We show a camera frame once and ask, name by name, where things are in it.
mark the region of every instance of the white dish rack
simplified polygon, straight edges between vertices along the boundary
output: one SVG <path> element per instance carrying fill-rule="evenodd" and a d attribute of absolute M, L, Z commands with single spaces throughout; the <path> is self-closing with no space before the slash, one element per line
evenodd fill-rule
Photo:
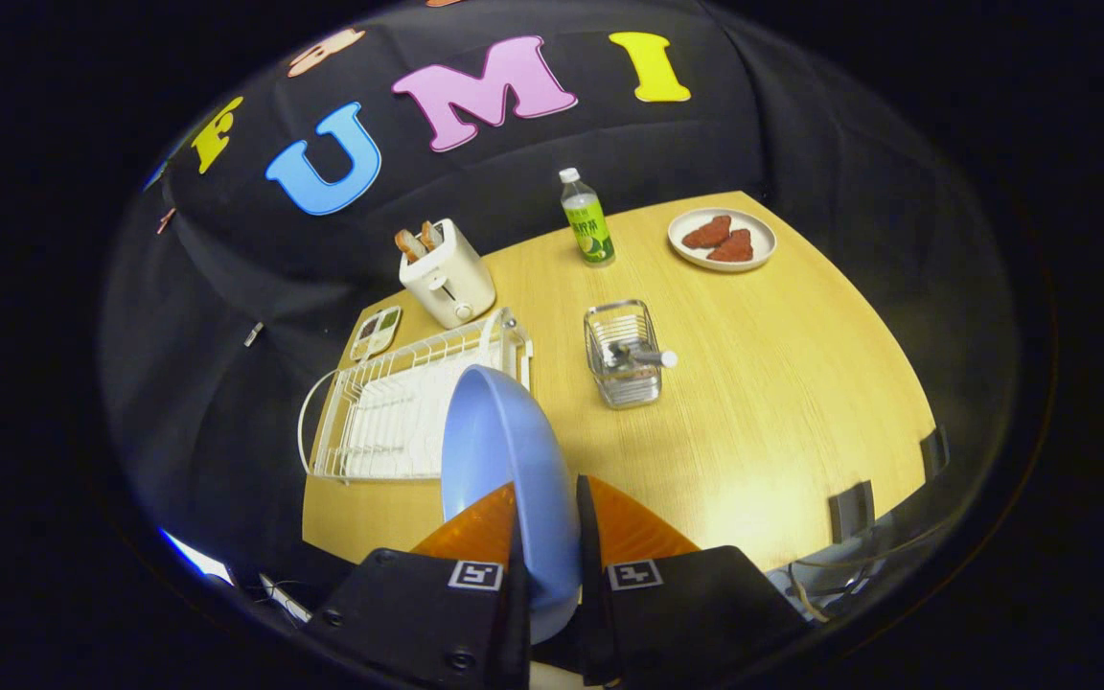
<path fill-rule="evenodd" d="M 450 396 L 466 368 L 496 368 L 530 390 L 533 354 L 527 329 L 503 307 L 478 322 L 329 372 L 309 391 L 297 420 L 297 448 L 307 475 L 344 484 L 442 476 Z M 328 379 L 326 428 L 307 458 L 304 416 L 310 397 Z"/>

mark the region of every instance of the wooden table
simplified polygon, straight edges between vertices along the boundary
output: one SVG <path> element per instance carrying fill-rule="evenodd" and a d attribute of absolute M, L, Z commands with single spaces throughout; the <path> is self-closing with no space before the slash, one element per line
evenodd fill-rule
<path fill-rule="evenodd" d="M 704 206 L 769 224 L 769 263 L 723 274 L 680 258 L 667 224 Z M 917 376 L 858 289 L 803 236 L 743 192 L 607 223 L 617 261 L 604 269 L 582 261 L 566 227 L 482 258 L 495 309 L 510 307 L 534 342 L 531 393 L 571 475 L 617 486 L 702 548 L 740 546 L 762 570 L 831 544 L 831 495 L 870 480 L 880 517 L 923 485 L 919 442 L 934 421 Z M 664 372 L 658 402 L 611 411 L 586 368 L 582 320 L 626 298 L 647 301 L 679 365 Z M 361 318 L 391 305 L 403 306 L 391 348 L 442 331 L 406 291 Z M 351 364 L 344 350 L 340 367 Z M 319 433 L 335 424 L 325 412 Z M 437 480 L 306 484 L 304 539 L 355 563 L 378 546 L 411 549 L 438 524 Z"/>

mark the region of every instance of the bread slice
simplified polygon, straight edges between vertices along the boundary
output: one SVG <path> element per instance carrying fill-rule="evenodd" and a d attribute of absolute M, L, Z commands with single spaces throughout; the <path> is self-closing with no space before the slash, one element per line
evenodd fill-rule
<path fill-rule="evenodd" d="M 426 250 L 432 252 L 440 247 L 442 242 L 446 241 L 442 236 L 442 232 L 433 226 L 433 223 L 425 222 L 420 226 L 420 243 L 425 246 Z"/>
<path fill-rule="evenodd" d="M 408 264 L 415 264 L 421 257 L 428 254 L 428 250 L 416 241 L 416 236 L 413 235 L 407 229 L 400 230 L 395 233 L 395 246 L 399 247 L 400 252 L 407 255 Z"/>

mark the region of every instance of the blue letter u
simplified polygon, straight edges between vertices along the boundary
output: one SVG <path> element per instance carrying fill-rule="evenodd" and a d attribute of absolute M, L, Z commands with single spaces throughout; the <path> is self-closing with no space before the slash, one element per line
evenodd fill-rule
<path fill-rule="evenodd" d="M 306 142 L 297 141 L 275 157 L 266 167 L 266 179 L 279 182 L 288 198 L 307 214 L 333 214 L 355 201 L 378 179 L 381 170 L 381 151 L 355 119 L 360 104 L 352 102 L 326 115 L 315 129 L 319 135 L 331 135 L 352 159 L 352 171 L 337 183 L 326 182 L 306 158 Z"/>

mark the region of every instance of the letter m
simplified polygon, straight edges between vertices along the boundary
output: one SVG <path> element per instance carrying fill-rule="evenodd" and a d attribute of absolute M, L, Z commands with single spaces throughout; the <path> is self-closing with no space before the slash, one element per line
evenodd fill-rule
<path fill-rule="evenodd" d="M 429 65 L 400 78 L 391 89 L 416 99 L 433 126 L 431 148 L 448 151 L 471 141 L 479 131 L 479 127 L 457 117 L 455 106 L 500 127 L 509 91 L 518 98 L 513 114 L 521 118 L 543 117 L 577 104 L 577 96 L 561 88 L 552 75 L 540 45 L 543 39 L 538 35 L 502 40 L 488 49 L 479 78 L 444 65 Z"/>

